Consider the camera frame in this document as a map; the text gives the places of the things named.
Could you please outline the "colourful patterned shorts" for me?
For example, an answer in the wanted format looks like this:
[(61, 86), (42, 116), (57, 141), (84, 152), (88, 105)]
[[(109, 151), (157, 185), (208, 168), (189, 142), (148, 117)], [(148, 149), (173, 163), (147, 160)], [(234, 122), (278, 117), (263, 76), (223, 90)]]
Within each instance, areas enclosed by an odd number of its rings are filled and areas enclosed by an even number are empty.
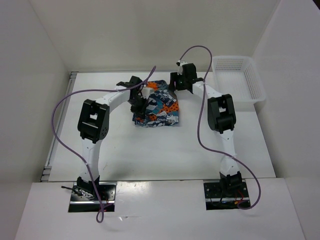
[(164, 80), (148, 81), (143, 89), (150, 90), (144, 116), (134, 113), (132, 121), (145, 128), (173, 126), (179, 123), (179, 103), (176, 94)]

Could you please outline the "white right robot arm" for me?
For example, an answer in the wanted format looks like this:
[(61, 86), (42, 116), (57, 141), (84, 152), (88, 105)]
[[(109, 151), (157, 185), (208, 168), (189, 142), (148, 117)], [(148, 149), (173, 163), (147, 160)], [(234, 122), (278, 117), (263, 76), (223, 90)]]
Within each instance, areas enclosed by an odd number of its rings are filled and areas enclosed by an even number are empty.
[(219, 170), (219, 191), (225, 197), (230, 197), (238, 191), (242, 184), (242, 174), (239, 164), (235, 160), (234, 129), (236, 112), (233, 98), (230, 94), (222, 94), (198, 77), (196, 66), (179, 60), (178, 70), (170, 74), (169, 89), (173, 91), (188, 90), (203, 99), (207, 110), (209, 128), (221, 139), (222, 150), (215, 150), (222, 154)]

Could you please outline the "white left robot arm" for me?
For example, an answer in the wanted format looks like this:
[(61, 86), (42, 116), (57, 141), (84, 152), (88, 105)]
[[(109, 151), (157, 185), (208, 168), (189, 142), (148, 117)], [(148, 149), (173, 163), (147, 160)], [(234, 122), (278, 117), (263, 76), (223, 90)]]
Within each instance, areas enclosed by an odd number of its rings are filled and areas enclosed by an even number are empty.
[(76, 181), (76, 186), (87, 199), (97, 199), (100, 194), (99, 156), (103, 139), (109, 131), (110, 113), (121, 104), (131, 104), (130, 110), (138, 117), (146, 114), (147, 94), (143, 93), (145, 82), (137, 76), (132, 76), (128, 82), (119, 82), (114, 91), (105, 96), (87, 99), (77, 124), (82, 139), (82, 158), (84, 167)]

